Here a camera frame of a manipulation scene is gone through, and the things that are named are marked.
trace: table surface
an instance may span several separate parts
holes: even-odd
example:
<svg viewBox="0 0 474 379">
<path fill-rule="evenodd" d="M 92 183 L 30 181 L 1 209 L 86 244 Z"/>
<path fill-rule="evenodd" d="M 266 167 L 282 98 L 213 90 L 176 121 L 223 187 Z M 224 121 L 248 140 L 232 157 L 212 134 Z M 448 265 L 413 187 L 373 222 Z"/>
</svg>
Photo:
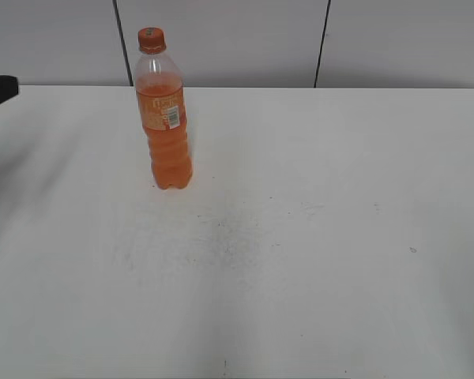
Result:
<svg viewBox="0 0 474 379">
<path fill-rule="evenodd" d="M 474 378 L 474 90 L 187 88 L 0 106 L 0 378 Z"/>
</svg>

